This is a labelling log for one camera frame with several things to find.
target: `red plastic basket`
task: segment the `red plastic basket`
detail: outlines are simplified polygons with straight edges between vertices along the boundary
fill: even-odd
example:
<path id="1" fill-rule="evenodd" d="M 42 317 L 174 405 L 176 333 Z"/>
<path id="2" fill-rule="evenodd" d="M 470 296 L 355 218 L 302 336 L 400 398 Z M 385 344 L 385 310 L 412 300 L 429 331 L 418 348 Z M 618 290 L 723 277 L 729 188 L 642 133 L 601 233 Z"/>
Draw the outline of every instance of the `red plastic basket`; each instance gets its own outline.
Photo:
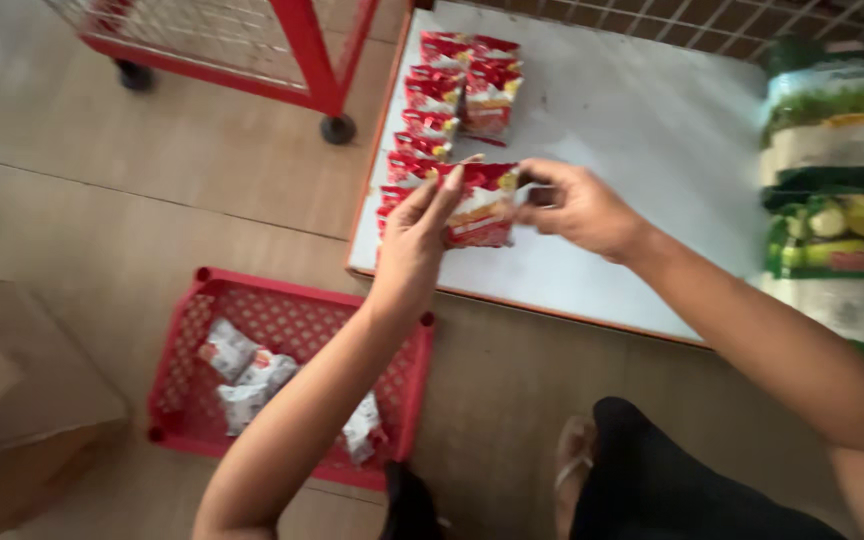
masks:
<path id="1" fill-rule="evenodd" d="M 169 332 L 149 392 L 149 440 L 166 448 L 222 457 L 233 444 L 215 388 L 222 377 L 197 351 L 216 317 L 228 319 L 250 339 L 299 364 L 318 351 L 362 305 L 363 298 L 218 268 L 199 268 L 172 314 Z M 406 460 L 412 452 L 426 385 L 435 318 L 426 313 L 372 389 L 388 443 L 353 465 L 336 438 L 312 476 L 384 490 L 386 460 Z"/>

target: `wire shelf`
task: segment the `wire shelf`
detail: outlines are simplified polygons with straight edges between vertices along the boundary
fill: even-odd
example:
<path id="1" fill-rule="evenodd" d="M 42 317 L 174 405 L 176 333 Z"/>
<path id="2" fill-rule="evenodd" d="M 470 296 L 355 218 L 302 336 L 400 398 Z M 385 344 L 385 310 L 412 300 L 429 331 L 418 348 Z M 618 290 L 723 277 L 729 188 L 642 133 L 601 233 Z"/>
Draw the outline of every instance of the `wire shelf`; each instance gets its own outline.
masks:
<path id="1" fill-rule="evenodd" d="M 45 0 L 80 36 L 307 89 L 269 0 Z M 319 30 L 334 0 L 315 0 Z"/>
<path id="2" fill-rule="evenodd" d="M 864 0 L 459 0 L 537 19 L 669 43 L 748 62 L 795 33 L 864 37 Z"/>

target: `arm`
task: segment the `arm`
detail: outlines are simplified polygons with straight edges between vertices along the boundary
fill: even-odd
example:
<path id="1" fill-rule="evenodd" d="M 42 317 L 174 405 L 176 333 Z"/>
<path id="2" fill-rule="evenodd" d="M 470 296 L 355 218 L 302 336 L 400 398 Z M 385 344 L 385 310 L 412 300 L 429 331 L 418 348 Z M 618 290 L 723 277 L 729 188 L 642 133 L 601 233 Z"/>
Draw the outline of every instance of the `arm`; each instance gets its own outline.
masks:
<path id="1" fill-rule="evenodd" d="M 525 204 L 519 221 L 625 264 L 727 362 L 809 423 L 864 529 L 862 353 L 658 230 L 585 169 L 544 159 L 523 169 L 554 185 L 558 204 Z"/>
<path id="2" fill-rule="evenodd" d="M 463 167 L 415 190 L 389 216 L 382 265 L 362 307 L 255 417 L 202 497 L 197 540 L 275 538 L 312 469 L 427 309 Z"/>

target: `black pants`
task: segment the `black pants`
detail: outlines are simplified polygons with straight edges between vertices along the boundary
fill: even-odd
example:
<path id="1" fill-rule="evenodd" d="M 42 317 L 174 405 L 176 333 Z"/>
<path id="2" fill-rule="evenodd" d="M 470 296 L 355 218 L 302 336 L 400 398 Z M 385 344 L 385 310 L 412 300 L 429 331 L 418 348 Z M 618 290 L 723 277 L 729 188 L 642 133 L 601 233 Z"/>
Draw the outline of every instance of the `black pants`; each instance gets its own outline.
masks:
<path id="1" fill-rule="evenodd" d="M 629 401 L 601 399 L 592 412 L 598 449 L 575 508 L 572 540 L 843 538 L 706 467 Z M 441 540 L 426 485 L 400 463 L 390 463 L 386 476 L 382 540 Z"/>

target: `hand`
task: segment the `hand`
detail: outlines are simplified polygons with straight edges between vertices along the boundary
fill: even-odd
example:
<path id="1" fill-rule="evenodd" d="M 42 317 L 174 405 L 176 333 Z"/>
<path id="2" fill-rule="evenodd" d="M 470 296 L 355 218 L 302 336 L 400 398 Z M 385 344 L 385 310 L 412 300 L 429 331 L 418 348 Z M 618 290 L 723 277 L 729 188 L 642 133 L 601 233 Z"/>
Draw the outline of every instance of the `hand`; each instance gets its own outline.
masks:
<path id="1" fill-rule="evenodd" d="M 410 322 L 428 310 L 446 251 L 446 219 L 462 194 L 461 164 L 441 188 L 426 181 L 389 214 L 368 300 L 380 313 Z"/>
<path id="2" fill-rule="evenodd" d="M 515 221 L 534 225 L 543 235 L 561 235 L 573 244 L 601 255 L 610 263 L 625 264 L 652 224 L 631 209 L 599 177 L 585 167 L 532 157 L 521 171 L 555 190 L 554 205 L 523 203 Z"/>

